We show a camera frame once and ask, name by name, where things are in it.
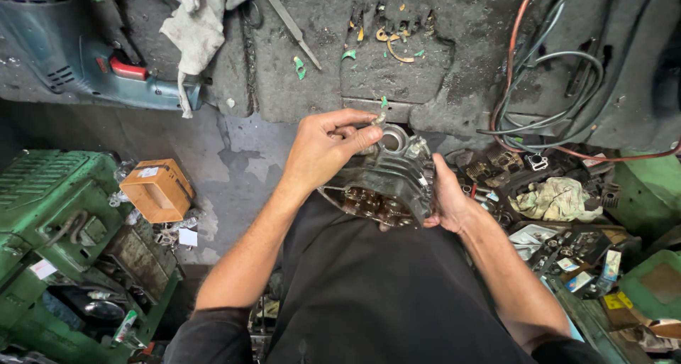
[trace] gray rag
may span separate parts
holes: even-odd
[[[187,75],[198,75],[225,42],[222,20],[225,10],[234,10],[246,0],[181,0],[181,6],[167,18],[161,33],[182,52],[178,65],[178,89],[182,117],[191,118],[187,92],[183,87]]]
[[[530,183],[529,189],[527,194],[509,197],[509,202],[514,210],[531,219],[571,221],[577,218],[588,223],[603,213],[601,206],[594,211],[584,209],[589,194],[574,179],[549,178],[544,183]]]

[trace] blue power drill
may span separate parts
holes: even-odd
[[[95,95],[123,104],[180,110],[176,82],[159,81],[115,56],[90,20],[87,0],[0,0],[0,33],[55,94]],[[184,86],[192,110],[200,84]]]

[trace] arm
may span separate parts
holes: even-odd
[[[277,188],[244,236],[209,273],[199,290],[197,310],[250,307],[256,302],[303,202],[352,155],[383,135],[377,126],[357,130],[351,123],[368,123],[375,117],[344,109],[302,119]]]
[[[570,337],[565,312],[515,251],[494,218],[465,196],[455,174],[434,154],[437,179],[436,215],[426,226],[459,234],[497,304],[497,312],[514,340],[526,352],[555,337]]]

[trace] spray can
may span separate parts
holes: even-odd
[[[137,312],[131,309],[127,315],[125,315],[121,325],[118,326],[118,329],[116,329],[116,333],[114,334],[115,342],[122,343],[125,340],[125,335],[130,332],[132,329],[132,324],[135,322],[135,320],[137,320]]]

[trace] red trigger switch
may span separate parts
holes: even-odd
[[[137,81],[146,81],[146,77],[149,76],[149,72],[143,67],[126,65],[119,61],[115,56],[111,57],[111,68],[117,76],[134,79]]]

